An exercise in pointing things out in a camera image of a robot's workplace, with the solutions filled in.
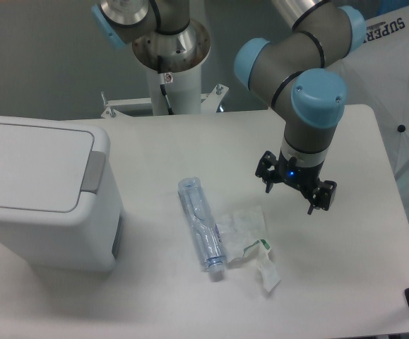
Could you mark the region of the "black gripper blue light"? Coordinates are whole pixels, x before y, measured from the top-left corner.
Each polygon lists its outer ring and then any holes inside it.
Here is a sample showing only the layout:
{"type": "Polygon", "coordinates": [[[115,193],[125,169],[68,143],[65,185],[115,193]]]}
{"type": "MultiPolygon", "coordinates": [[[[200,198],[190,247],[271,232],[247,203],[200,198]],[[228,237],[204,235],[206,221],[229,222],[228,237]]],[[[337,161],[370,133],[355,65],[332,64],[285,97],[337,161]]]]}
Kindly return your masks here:
{"type": "Polygon", "coordinates": [[[255,175],[266,185],[269,193],[274,184],[284,183],[302,193],[309,201],[308,215],[314,210],[328,210],[335,198],[337,183],[319,180],[321,164],[313,167],[289,166],[289,160],[281,153],[279,159],[271,151],[266,151],[256,167],[255,175]]]}

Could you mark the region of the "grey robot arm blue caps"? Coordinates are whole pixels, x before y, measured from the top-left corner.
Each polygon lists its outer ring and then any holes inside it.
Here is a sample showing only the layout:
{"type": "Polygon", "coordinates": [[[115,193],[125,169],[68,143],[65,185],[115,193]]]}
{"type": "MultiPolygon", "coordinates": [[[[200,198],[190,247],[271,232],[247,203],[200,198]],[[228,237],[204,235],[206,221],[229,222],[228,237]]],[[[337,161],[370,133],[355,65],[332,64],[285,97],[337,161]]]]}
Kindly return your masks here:
{"type": "MultiPolygon", "coordinates": [[[[267,190],[283,183],[328,210],[336,183],[319,174],[341,120],[347,87],[328,67],[364,42],[362,14],[330,1],[275,1],[292,34],[278,44],[246,42],[234,61],[239,82],[285,121],[279,155],[263,154],[256,168],[267,190]]],[[[102,34],[116,48],[131,45],[151,79],[156,115],[201,111],[201,83],[180,81],[199,70],[210,51],[206,29],[190,16],[188,1],[98,1],[91,9],[102,34]]]]}

